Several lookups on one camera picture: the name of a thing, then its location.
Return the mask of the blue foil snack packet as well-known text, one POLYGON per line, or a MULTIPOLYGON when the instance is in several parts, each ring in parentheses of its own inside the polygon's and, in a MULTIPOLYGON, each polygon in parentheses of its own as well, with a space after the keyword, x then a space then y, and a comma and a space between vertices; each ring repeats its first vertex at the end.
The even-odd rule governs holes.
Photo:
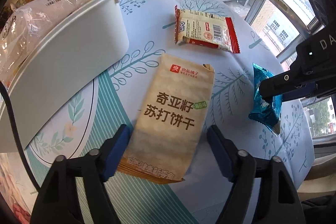
POLYGON ((248 118, 262 123, 272 133, 279 135, 281 131, 282 95, 277 95, 271 99, 265 100, 260 94, 261 82, 273 77, 274 74, 255 63, 253 63, 252 66, 254 77, 254 97, 253 108, 248 114, 248 118))

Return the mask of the beige soda cracker pack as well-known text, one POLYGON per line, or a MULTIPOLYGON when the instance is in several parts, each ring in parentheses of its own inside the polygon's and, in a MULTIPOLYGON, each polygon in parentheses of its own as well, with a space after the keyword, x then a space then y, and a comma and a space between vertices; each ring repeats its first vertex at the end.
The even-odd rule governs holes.
POLYGON ((183 181, 201 137, 214 78, 209 64, 162 54, 118 171, 157 184, 183 181))

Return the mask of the large clear printed cake pack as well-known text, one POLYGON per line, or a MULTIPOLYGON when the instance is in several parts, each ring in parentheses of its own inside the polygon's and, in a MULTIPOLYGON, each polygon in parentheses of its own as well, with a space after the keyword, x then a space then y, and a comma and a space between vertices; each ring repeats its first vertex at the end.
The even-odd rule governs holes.
POLYGON ((5 87, 50 30, 89 1, 34 0, 12 13, 1 32, 1 82, 5 87))

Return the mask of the beige red edged snack packet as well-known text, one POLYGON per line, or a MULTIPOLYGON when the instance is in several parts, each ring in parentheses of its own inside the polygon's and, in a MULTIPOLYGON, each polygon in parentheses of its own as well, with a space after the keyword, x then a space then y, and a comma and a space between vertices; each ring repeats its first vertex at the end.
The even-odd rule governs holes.
POLYGON ((194 44, 234 54, 240 53, 232 18, 178 7, 174 8, 174 12, 176 45, 194 44))

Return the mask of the white plastic storage bin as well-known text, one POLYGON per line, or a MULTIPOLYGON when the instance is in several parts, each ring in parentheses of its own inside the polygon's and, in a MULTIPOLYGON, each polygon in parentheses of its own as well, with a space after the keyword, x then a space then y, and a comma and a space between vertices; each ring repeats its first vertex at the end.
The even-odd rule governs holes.
POLYGON ((118 0, 91 0, 62 20, 23 62, 9 86, 21 145, 129 48, 118 0))

